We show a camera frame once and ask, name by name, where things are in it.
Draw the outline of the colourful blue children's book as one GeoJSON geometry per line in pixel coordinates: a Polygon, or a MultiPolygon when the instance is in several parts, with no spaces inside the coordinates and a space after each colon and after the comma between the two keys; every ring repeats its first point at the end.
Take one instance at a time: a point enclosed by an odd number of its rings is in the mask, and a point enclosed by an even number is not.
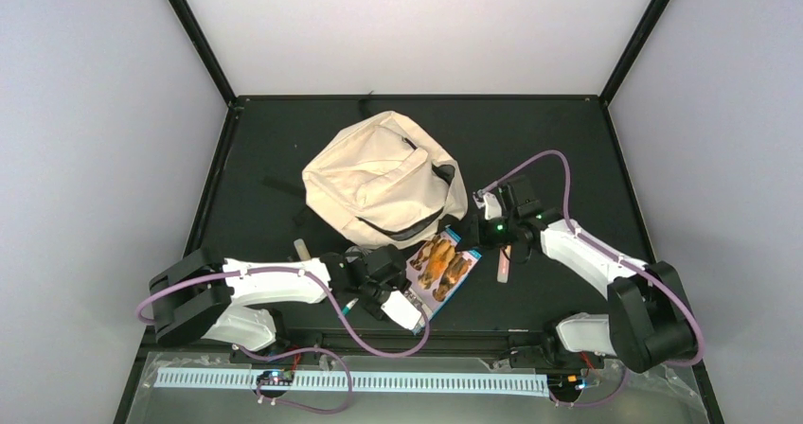
{"type": "Polygon", "coordinates": [[[456,293],[481,259],[476,250],[458,251],[461,237],[450,227],[425,241],[406,262],[411,286],[404,294],[429,320],[456,293]]]}

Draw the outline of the cream canvas backpack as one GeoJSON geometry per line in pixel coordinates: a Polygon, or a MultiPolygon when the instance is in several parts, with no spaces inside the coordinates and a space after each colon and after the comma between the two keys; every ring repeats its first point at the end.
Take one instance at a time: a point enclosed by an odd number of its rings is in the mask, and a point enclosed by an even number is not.
{"type": "Polygon", "coordinates": [[[407,115],[385,111],[342,129],[302,170],[307,206],[351,243],[407,248],[461,220],[456,159],[407,115]]]}

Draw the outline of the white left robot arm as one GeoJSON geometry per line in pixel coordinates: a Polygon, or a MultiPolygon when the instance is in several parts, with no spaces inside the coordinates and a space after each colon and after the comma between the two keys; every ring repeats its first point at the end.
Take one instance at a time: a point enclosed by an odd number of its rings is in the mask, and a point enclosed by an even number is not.
{"type": "Polygon", "coordinates": [[[258,352],[280,341],[280,318],[268,308],[285,302],[327,301],[340,320],[360,305],[377,320],[427,332],[429,318],[410,288],[406,260],[392,245],[290,262],[237,260],[202,247],[155,276],[135,314],[162,346],[207,339],[258,352]]]}

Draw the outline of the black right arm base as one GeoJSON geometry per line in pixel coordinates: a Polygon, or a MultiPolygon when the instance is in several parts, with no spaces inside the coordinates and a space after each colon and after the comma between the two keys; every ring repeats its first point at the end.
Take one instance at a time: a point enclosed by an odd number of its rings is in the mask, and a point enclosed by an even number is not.
{"type": "Polygon", "coordinates": [[[533,368],[542,373],[575,373],[589,367],[602,368],[604,360],[594,354],[569,352],[556,336],[541,332],[508,337],[509,348],[499,357],[513,368],[533,368]]]}

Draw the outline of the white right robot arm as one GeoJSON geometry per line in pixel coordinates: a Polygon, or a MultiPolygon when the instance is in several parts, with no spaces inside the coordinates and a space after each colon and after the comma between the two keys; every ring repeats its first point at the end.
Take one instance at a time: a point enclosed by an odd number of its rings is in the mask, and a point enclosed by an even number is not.
{"type": "Polygon", "coordinates": [[[526,177],[479,190],[479,211],[462,222],[458,248],[515,245],[569,269],[606,301],[601,314],[579,312],[552,324],[539,341],[542,358],[562,366],[577,353],[620,360],[635,373],[661,363],[693,365],[702,336],[676,269],[625,255],[588,234],[558,208],[545,208],[526,177]]]}

